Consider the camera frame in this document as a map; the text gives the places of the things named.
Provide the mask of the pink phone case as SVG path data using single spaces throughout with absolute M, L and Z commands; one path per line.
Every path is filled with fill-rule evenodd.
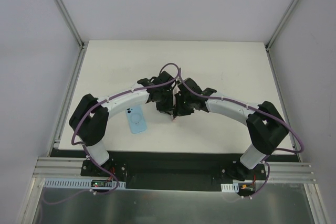
M 173 110 L 172 110 L 172 120 L 175 121 L 178 117 L 178 108 L 179 108 L 179 96 L 180 91 L 178 88 L 173 89 Z

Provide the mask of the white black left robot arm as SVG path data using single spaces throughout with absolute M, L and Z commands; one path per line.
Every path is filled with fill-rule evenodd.
M 163 102 L 175 82 L 166 71 L 152 79 L 140 79 L 130 89 L 96 98 L 88 93 L 78 103 L 69 120 L 71 144 L 81 145 L 99 176 L 114 176 L 111 158 L 103 143 L 108 120 L 126 109 L 148 102 Z

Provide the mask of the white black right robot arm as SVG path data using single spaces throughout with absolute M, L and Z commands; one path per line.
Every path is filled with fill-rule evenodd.
M 179 81 L 177 85 L 177 116 L 190 115 L 199 110 L 220 114 L 247 126 L 250 146 L 236 163 L 225 169 L 227 176 L 232 179 L 244 181 L 250 178 L 255 173 L 257 164 L 271 155 L 289 133 L 271 102 L 264 101 L 253 110 L 240 101 L 221 98 L 215 89 L 202 90 L 191 78 Z

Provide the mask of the light blue phone case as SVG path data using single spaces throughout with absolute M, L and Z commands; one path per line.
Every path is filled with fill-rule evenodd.
M 146 121 L 140 106 L 128 108 L 126 116 L 132 134 L 138 134 L 147 130 Z

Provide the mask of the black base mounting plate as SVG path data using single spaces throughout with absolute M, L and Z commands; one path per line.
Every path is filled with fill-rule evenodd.
M 227 169 L 240 154 L 163 153 L 110 151 L 110 160 L 97 168 L 84 151 L 52 150 L 52 157 L 84 158 L 82 177 L 117 179 L 127 189 L 220 191 L 222 184 L 232 183 Z

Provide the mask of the left aluminium corner post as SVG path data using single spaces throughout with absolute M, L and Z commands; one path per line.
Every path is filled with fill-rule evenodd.
M 67 25 L 70 33 L 72 34 L 74 40 L 76 41 L 77 45 L 79 46 L 80 49 L 85 49 L 86 48 L 86 42 L 81 38 L 79 31 L 71 18 L 63 0 L 54 0 L 57 9 L 59 10 L 65 24 Z

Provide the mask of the aluminium corner post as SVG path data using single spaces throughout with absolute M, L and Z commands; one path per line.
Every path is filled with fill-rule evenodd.
M 265 44 L 265 49 L 268 52 L 275 41 L 277 40 L 278 36 L 280 35 L 281 31 L 284 29 L 286 23 L 289 21 L 290 16 L 294 13 L 295 9 L 297 8 L 299 2 L 301 0 L 291 0 L 288 7 L 286 8 L 285 12 L 283 13 L 279 23 L 277 24 L 274 32 L 272 33 L 271 37 Z
M 72 34 L 74 40 L 76 41 L 77 45 L 79 46 L 80 49 L 85 49 L 86 48 L 86 42 L 81 38 L 79 31 L 71 18 L 63 0 L 54 0 L 57 9 L 59 10 L 65 24 L 67 25 L 70 33 Z

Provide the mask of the right aluminium corner post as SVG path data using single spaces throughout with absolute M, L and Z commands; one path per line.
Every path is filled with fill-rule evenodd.
M 275 41 L 277 40 L 278 36 L 280 35 L 281 31 L 284 29 L 286 23 L 289 21 L 290 16 L 294 13 L 295 9 L 297 8 L 299 2 L 301 0 L 291 0 L 288 7 L 286 8 L 285 12 L 283 13 L 279 23 L 277 24 L 274 32 L 272 33 L 271 37 L 265 44 L 265 49 L 268 52 Z

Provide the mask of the aluminium front frame rail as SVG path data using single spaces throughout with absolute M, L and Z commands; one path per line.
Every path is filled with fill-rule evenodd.
M 229 181 L 225 169 L 229 166 L 225 161 L 150 161 L 129 160 L 114 161 L 111 172 L 118 180 L 130 183 L 140 176 L 157 178 L 166 175 L 172 178 L 177 175 L 193 179 L 196 175 L 216 181 Z M 44 178 L 108 178 L 109 175 L 84 158 L 41 157 L 33 171 L 34 177 Z M 255 179 L 263 182 L 268 179 L 272 183 L 315 184 L 316 176 L 309 163 L 300 162 L 270 162 L 259 164 L 250 172 L 246 181 Z

